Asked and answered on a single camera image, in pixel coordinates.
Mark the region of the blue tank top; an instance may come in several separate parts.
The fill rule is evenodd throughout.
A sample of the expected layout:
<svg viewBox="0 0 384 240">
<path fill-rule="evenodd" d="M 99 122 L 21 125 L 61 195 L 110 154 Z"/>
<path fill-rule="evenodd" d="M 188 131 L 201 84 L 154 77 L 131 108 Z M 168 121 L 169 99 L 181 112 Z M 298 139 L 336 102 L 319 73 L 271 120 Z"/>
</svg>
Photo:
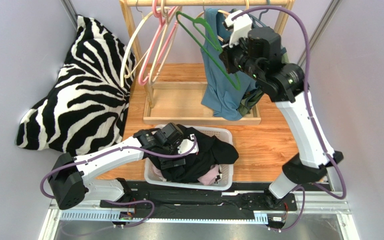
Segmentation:
<svg viewBox="0 0 384 240">
<path fill-rule="evenodd" d="M 217 64 L 221 67 L 223 67 L 224 64 L 219 59 L 220 53 L 214 48 L 216 45 L 220 46 L 221 43 L 216 42 L 212 44 L 205 41 L 203 48 L 200 50 L 207 79 L 207 87 L 201 104 L 212 109 L 213 116 L 215 117 L 221 117 L 228 121 L 238 121 L 243 117 L 238 112 L 238 107 L 246 90 L 251 88 L 252 78 L 240 71 L 235 74 L 230 74 L 229 77 L 234 82 L 236 79 L 240 81 L 240 89 L 236 90 L 217 67 Z M 211 60 L 208 54 L 211 54 L 217 64 Z"/>
</svg>

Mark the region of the olive green tank top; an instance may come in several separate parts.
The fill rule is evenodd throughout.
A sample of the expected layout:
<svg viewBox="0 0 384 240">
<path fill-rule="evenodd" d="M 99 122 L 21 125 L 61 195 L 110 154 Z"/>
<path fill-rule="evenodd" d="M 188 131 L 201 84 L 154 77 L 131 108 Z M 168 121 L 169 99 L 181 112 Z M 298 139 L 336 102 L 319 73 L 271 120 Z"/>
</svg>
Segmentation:
<svg viewBox="0 0 384 240">
<path fill-rule="evenodd" d="M 269 26 L 266 26 L 265 24 L 263 24 L 261 22 L 260 17 L 263 13 L 264 13 L 263 11 L 260 13 L 259 18 L 256 18 L 252 14 L 248 14 L 248 16 L 252 20 L 251 28 L 252 29 L 263 28 L 264 33 L 270 35 L 270 41 L 269 41 L 270 44 L 277 43 L 279 45 L 280 50 L 277 53 L 279 53 L 279 55 L 280 55 L 280 57 L 279 57 L 280 62 L 283 65 L 288 64 L 289 58 L 288 58 L 286 48 L 283 47 L 281 44 L 281 40 L 282 40 L 281 35 L 276 33 L 272 28 L 270 28 Z M 261 97 L 264 95 L 264 92 L 262 91 L 261 87 L 258 84 L 256 84 L 255 81 L 253 80 L 253 75 L 250 72 L 250 70 L 253 71 L 254 67 L 253 66 L 251 66 L 251 67 L 245 66 L 247 64 L 248 60 L 251 60 L 251 62 L 249 62 L 249 64 L 255 63 L 253 58 L 248 57 L 248 55 L 249 55 L 248 40 L 249 39 L 246 37 L 241 38 L 239 40 L 239 42 L 238 42 L 239 45 L 238 45 L 236 57 L 234 59 L 232 59 L 232 61 L 237 66 L 239 71 L 242 71 L 247 76 L 251 77 L 251 84 L 250 84 L 251 88 L 245 91 L 245 94 L 243 95 L 242 100 L 240 101 L 239 107 L 237 109 L 238 112 L 242 116 L 249 114 L 251 112 L 252 108 L 260 101 Z"/>
</svg>

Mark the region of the mauve tank top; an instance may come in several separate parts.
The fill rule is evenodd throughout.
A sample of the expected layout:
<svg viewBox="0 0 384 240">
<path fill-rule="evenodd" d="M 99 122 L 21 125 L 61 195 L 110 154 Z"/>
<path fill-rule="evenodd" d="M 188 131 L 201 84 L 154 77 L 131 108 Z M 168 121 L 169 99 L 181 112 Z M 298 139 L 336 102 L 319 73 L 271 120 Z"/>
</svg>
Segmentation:
<svg viewBox="0 0 384 240">
<path fill-rule="evenodd" d="M 161 170 L 159 170 L 153 164 L 151 164 L 151 167 L 153 172 L 159 177 L 160 180 L 162 180 L 163 182 L 167 181 L 167 179 L 163 177 Z M 218 183 L 218 181 L 221 180 L 223 176 L 221 169 L 222 167 L 220 165 L 214 164 L 211 166 L 210 170 L 206 174 L 199 177 L 197 180 L 205 186 Z"/>
</svg>

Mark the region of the wooden hanger with blue top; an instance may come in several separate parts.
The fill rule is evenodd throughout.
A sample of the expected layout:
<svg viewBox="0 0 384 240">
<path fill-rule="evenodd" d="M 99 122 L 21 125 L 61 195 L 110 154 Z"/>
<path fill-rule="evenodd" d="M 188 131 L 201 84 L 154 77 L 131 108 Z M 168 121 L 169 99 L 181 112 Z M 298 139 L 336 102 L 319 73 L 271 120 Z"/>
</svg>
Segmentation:
<svg viewBox="0 0 384 240">
<path fill-rule="evenodd" d="M 244 0 L 244 2 L 245 2 L 245 10 L 248 10 L 250 8 L 250 1 Z M 230 12 L 227 12 L 227 11 L 222 10 L 222 9 L 219 9 L 217 12 L 222 13 L 225 17 L 227 17 L 231 14 Z M 201 13 L 199 13 L 196 17 L 200 18 L 204 15 L 204 13 L 205 13 L 205 8 L 203 7 L 203 11 Z"/>
</svg>

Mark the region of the black top green trim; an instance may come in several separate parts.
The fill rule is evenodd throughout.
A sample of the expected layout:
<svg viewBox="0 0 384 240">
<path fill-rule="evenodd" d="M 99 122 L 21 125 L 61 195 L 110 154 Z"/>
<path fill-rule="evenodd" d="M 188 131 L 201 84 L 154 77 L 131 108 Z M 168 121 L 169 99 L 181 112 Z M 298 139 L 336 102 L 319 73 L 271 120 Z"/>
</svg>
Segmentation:
<svg viewBox="0 0 384 240">
<path fill-rule="evenodd" d="M 165 170 L 160 169 L 159 159 L 151 156 L 150 161 L 161 170 L 163 177 L 168 182 L 199 183 L 198 178 L 205 175 L 212 165 L 232 165 L 238 160 L 238 151 L 228 142 L 221 141 L 216 136 L 208 136 L 193 127 L 185 127 L 181 124 L 177 127 L 185 136 L 195 134 L 199 152 L 186 156 L 185 165 Z"/>
</svg>

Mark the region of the pink hanger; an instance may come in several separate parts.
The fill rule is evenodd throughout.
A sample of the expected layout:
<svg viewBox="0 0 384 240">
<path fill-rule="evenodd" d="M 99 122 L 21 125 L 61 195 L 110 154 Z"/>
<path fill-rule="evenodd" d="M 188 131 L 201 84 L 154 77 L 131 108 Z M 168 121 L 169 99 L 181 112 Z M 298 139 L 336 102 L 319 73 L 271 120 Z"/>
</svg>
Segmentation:
<svg viewBox="0 0 384 240">
<path fill-rule="evenodd" d="M 179 23 L 175 15 L 183 9 L 182 6 L 168 7 L 164 0 L 159 5 L 157 3 L 156 0 L 152 1 L 151 12 L 144 18 L 145 20 L 149 17 L 156 18 L 158 26 L 144 54 L 143 66 L 139 70 L 137 81 L 141 86 L 146 84 L 152 86 L 158 80 L 178 30 Z"/>
</svg>

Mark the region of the cream hanger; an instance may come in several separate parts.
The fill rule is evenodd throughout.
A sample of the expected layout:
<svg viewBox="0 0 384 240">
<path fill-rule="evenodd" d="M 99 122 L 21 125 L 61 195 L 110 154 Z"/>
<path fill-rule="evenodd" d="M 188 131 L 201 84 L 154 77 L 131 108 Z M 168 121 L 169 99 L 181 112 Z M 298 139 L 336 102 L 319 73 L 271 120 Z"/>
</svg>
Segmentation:
<svg viewBox="0 0 384 240">
<path fill-rule="evenodd" d="M 121 63 L 121 70 L 123 70 L 123 71 L 124 71 L 124 70 L 126 69 L 126 67 L 127 67 L 127 55 L 129 55 L 129 54 L 132 52 L 132 47 L 133 47 L 134 43 L 136 42 L 136 38 L 137 38 L 137 36 L 138 36 L 138 34 L 139 34 L 141 28 L 142 28 L 142 27 L 145 25 L 145 23 L 152 17 L 152 16 L 151 16 L 151 17 L 149 17 L 148 19 L 144 19 L 147 15 L 143 15 L 143 16 L 142 16 L 141 21 L 139 22 L 138 26 L 136 27 L 136 29 L 134 30 L 132 36 L 130 37 L 130 40 L 129 40 L 129 42 L 128 42 L 128 44 L 127 44 L 127 47 L 126 47 L 126 49 L 125 49 L 124 59 L 122 60 L 122 63 Z M 136 64 L 134 65 L 134 67 L 132 68 L 132 70 L 129 70 L 127 73 L 123 73 L 123 74 L 121 75 L 121 79 L 122 79 L 122 80 L 124 80 L 124 79 L 130 77 L 130 76 L 133 74 L 133 72 L 136 71 L 136 68 L 139 66 L 140 63 L 142 63 L 142 66 L 143 66 L 143 63 L 144 63 L 144 54 L 145 54 L 145 53 L 140 57 L 138 51 L 135 50 L 135 51 L 134 51 L 134 54 L 135 54 L 135 56 L 137 57 L 137 62 L 136 62 Z"/>
</svg>

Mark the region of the teal hanger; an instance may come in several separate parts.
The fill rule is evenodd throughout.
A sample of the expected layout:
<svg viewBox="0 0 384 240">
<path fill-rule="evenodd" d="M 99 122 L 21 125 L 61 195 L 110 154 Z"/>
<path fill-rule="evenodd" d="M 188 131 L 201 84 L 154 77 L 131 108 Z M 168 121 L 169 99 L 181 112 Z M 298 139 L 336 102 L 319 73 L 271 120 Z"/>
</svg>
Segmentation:
<svg viewBox="0 0 384 240">
<path fill-rule="evenodd" d="M 263 22 L 262 22 L 262 16 L 263 14 L 266 14 L 269 10 L 268 9 L 265 9 L 265 10 L 262 10 L 258 17 L 254 16 L 254 15 L 250 15 L 250 18 L 252 20 L 252 26 L 254 28 L 258 28 L 258 27 L 266 27 L 267 25 L 265 25 Z"/>
</svg>

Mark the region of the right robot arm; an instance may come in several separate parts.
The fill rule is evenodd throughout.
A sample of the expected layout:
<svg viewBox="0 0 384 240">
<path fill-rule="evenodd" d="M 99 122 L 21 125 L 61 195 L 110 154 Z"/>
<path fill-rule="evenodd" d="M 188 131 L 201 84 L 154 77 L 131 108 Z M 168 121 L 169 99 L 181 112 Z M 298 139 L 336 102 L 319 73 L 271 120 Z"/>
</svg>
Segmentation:
<svg viewBox="0 0 384 240">
<path fill-rule="evenodd" d="M 229 30 L 230 39 L 219 55 L 226 71 L 241 71 L 256 81 L 281 111 L 298 147 L 298 153 L 264 190 L 263 203 L 276 209 L 298 185 L 320 180 L 344 156 L 329 145 L 322 131 L 315 131 L 319 121 L 312 111 L 311 95 L 305 91 L 305 73 L 299 65 L 283 62 L 281 36 L 270 27 Z"/>
</svg>

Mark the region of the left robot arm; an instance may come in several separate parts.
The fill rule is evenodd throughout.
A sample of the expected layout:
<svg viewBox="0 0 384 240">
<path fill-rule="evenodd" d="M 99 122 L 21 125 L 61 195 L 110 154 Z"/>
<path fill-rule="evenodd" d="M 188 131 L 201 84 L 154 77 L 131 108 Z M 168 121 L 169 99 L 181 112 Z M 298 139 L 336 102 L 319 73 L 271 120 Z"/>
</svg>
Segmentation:
<svg viewBox="0 0 384 240">
<path fill-rule="evenodd" d="M 125 180 L 99 180 L 101 174 L 136 161 L 155 157 L 161 167 L 184 165 L 186 156 L 199 152 L 198 138 L 184 133 L 176 124 L 163 128 L 141 129 L 124 141 L 85 155 L 60 155 L 52 170 L 43 178 L 49 183 L 60 210 L 71 209 L 86 201 L 110 204 L 128 192 Z"/>
</svg>

